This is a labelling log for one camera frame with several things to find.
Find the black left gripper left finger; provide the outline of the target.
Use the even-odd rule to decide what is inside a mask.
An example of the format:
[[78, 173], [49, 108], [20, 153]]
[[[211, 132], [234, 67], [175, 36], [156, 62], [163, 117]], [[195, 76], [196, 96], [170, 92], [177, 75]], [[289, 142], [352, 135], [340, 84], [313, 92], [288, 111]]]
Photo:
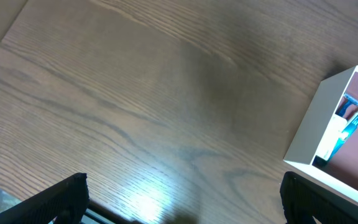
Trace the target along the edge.
[[90, 203], [85, 173], [75, 173], [0, 213], [0, 224], [79, 224]]

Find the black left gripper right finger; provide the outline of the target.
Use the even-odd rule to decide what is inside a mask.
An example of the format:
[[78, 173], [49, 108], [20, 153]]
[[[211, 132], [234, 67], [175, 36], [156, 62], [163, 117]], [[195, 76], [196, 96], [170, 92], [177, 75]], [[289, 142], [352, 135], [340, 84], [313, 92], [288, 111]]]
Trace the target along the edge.
[[358, 223], [355, 205], [295, 172], [284, 174], [280, 196], [287, 223]]

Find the teal toothpaste tube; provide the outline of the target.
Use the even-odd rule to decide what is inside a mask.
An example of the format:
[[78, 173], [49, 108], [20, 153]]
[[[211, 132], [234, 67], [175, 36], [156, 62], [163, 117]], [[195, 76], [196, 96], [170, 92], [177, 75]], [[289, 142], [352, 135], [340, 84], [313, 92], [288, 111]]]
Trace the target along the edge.
[[329, 157], [329, 161], [334, 157], [335, 153], [340, 150], [342, 145], [352, 136], [355, 130], [358, 128], [358, 111], [355, 112], [352, 117], [348, 120], [345, 128], [340, 132], [337, 143]]

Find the green and white packet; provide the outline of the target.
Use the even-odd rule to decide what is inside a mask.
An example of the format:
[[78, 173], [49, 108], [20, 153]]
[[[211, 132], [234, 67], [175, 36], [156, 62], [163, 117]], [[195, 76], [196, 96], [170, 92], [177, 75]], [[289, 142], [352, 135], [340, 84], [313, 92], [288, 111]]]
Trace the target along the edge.
[[325, 166], [331, 159], [338, 139], [346, 127], [347, 120], [341, 116], [333, 114], [328, 126], [318, 144], [313, 165], [316, 167]]

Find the blue disposable razor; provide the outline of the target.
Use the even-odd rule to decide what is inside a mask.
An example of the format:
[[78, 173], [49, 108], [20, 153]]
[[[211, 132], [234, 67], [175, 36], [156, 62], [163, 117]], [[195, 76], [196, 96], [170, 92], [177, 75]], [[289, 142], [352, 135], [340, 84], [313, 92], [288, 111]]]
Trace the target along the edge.
[[348, 94], [348, 93], [343, 94], [343, 98], [345, 99], [344, 103], [336, 111], [336, 114], [340, 117], [343, 117], [345, 115], [347, 109], [351, 105], [358, 107], [358, 100], [356, 98], [354, 98], [353, 96], [351, 96], [350, 94]]

